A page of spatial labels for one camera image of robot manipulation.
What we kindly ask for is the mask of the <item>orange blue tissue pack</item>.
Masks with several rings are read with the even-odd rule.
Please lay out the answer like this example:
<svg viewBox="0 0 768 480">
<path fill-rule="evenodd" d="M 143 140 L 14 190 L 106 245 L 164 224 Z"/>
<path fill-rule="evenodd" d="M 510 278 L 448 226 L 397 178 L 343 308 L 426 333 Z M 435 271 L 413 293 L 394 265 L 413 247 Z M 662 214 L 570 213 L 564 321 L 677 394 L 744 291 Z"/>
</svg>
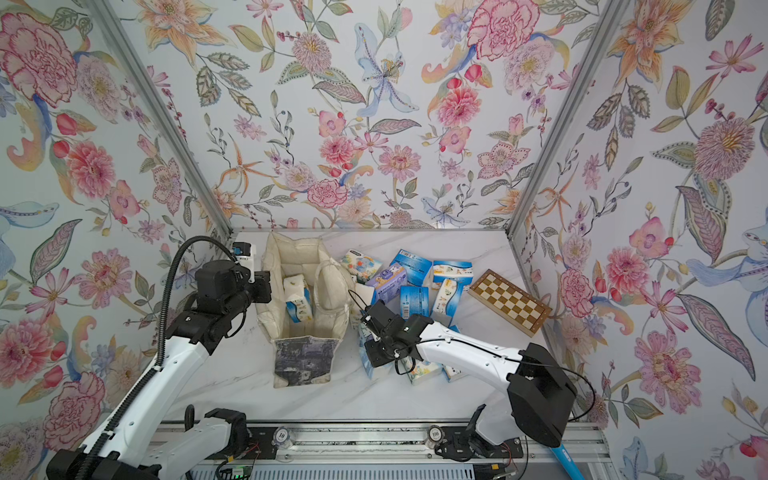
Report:
<svg viewBox="0 0 768 480">
<path fill-rule="evenodd" d="M 462 370 L 456 369 L 450 365 L 443 366 L 443 373 L 449 383 L 456 382 L 467 376 Z"/>
</svg>

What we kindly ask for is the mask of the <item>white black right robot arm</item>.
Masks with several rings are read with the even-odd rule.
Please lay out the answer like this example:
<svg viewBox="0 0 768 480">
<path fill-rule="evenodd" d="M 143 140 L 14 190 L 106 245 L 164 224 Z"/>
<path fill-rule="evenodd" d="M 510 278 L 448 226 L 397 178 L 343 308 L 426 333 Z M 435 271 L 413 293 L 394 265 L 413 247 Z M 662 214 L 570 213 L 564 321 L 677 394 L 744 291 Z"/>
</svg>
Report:
<svg viewBox="0 0 768 480">
<path fill-rule="evenodd" d="M 505 398 L 485 405 L 474 423 L 475 434 L 487 443 L 527 436 L 546 447 L 561 446 L 577 390 L 543 346 L 492 345 L 429 317 L 405 320 L 381 301 L 365 307 L 361 321 L 373 334 L 365 349 L 374 367 L 405 358 L 439 363 L 503 393 Z"/>
</svg>

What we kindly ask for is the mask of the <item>cream canvas tote bag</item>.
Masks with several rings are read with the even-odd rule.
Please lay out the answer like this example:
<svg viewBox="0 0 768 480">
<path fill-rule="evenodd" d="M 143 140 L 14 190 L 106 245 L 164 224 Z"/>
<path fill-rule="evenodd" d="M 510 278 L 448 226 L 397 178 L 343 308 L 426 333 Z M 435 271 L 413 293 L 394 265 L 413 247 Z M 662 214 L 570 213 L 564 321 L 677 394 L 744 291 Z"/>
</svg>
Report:
<svg viewBox="0 0 768 480">
<path fill-rule="evenodd" d="M 350 322 L 355 282 L 318 238 L 269 235 L 261 263 L 272 299 L 256 306 L 258 322 L 274 346 L 276 388 L 331 380 L 334 357 Z"/>
</svg>

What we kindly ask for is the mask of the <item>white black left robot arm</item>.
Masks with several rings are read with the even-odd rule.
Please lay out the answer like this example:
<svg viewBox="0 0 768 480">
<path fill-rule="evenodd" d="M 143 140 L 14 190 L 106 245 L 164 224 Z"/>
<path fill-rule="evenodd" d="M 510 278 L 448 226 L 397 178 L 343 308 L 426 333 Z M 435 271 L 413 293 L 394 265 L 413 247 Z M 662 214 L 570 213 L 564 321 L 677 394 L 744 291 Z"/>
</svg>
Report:
<svg viewBox="0 0 768 480">
<path fill-rule="evenodd" d="M 209 411 L 177 439 L 150 447 L 167 411 L 228 337 L 233 320 L 272 299 L 269 272 L 253 272 L 231 260 L 205 264 L 197 287 L 194 306 L 160 328 L 155 363 L 82 446 L 54 455 L 46 467 L 48 478 L 180 479 L 211 455 L 234 457 L 249 448 L 245 414 L 226 408 Z"/>
</svg>

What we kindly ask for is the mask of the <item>green cartoon tissue pack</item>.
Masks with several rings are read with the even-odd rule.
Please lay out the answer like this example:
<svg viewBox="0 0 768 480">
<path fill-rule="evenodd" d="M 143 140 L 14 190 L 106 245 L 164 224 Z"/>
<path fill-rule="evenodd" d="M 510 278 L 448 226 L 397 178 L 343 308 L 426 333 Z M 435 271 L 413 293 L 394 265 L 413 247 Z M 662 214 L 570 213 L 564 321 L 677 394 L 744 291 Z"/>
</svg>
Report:
<svg viewBox="0 0 768 480">
<path fill-rule="evenodd" d="M 418 385 L 431 379 L 443 371 L 440 363 L 427 361 L 412 361 L 412 365 L 406 368 L 406 376 L 412 385 Z"/>
</svg>

